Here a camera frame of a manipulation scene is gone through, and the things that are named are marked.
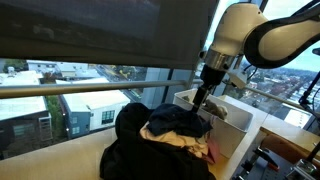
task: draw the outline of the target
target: black cable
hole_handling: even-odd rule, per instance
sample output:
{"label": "black cable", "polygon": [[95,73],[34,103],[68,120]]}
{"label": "black cable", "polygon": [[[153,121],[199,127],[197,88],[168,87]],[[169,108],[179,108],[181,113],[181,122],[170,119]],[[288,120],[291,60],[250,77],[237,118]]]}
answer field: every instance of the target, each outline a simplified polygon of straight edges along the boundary
{"label": "black cable", "polygon": [[248,68],[249,68],[249,67],[251,67],[251,66],[252,66],[252,64],[250,64],[249,66],[247,66],[246,68],[244,68],[244,70],[243,70],[243,71],[248,70]]}
{"label": "black cable", "polygon": [[300,8],[298,11],[296,11],[295,13],[293,13],[291,16],[295,16],[298,15],[306,10],[308,10],[309,8],[311,8],[312,6],[316,5],[317,3],[319,3],[320,0],[313,0],[310,1],[308,4],[306,4],[305,6],[303,6],[302,8]]}
{"label": "black cable", "polygon": [[312,110],[314,111],[314,98],[316,97],[316,95],[318,94],[320,88],[316,91],[316,93],[313,95],[313,98],[312,98]]}
{"label": "black cable", "polygon": [[253,71],[253,73],[248,77],[247,81],[249,81],[252,76],[257,72],[258,68],[256,67],[256,69]]}

